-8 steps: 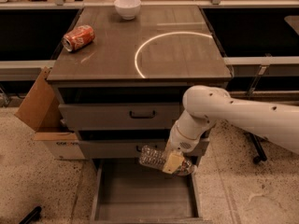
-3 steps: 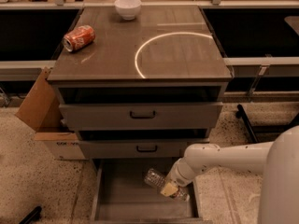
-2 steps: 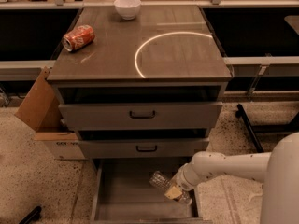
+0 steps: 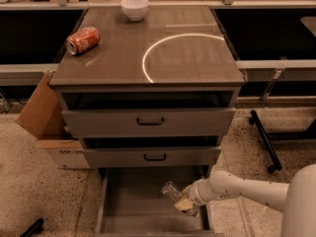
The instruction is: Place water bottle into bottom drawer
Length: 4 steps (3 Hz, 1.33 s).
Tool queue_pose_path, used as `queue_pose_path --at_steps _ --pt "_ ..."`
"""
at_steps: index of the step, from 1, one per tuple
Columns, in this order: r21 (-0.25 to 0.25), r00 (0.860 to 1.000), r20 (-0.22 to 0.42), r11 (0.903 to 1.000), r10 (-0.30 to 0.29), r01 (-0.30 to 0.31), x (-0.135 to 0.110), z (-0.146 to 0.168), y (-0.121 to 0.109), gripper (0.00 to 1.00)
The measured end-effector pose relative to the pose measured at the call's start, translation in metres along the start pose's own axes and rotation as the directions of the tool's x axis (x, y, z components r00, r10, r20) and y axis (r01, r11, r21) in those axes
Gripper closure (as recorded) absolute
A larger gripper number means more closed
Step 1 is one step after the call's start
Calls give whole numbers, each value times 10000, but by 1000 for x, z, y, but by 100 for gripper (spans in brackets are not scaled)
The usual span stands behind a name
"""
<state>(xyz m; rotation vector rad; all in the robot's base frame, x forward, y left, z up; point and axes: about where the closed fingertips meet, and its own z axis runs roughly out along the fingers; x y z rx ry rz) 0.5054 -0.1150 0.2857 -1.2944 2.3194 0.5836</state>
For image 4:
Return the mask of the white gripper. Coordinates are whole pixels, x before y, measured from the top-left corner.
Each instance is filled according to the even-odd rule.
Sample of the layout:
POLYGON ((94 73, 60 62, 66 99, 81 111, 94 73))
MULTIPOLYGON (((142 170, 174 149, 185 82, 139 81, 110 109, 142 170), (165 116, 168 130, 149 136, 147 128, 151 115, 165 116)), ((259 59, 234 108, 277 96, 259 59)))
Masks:
POLYGON ((189 211, 194 205, 205 205, 211 201, 211 187, 208 179, 200 179, 185 187, 181 191, 182 195, 189 194, 187 197, 182 197, 174 204, 174 207, 179 211, 189 211))

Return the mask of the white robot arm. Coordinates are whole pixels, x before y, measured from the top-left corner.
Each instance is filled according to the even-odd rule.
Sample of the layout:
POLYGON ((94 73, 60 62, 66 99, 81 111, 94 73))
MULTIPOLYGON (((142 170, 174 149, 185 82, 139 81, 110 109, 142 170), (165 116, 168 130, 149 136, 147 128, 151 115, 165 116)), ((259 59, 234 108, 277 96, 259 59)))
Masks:
POLYGON ((244 197, 282 213, 280 237, 316 237, 316 165, 299 170, 288 184, 239 178, 214 171, 181 191, 179 211, 213 200, 244 197))

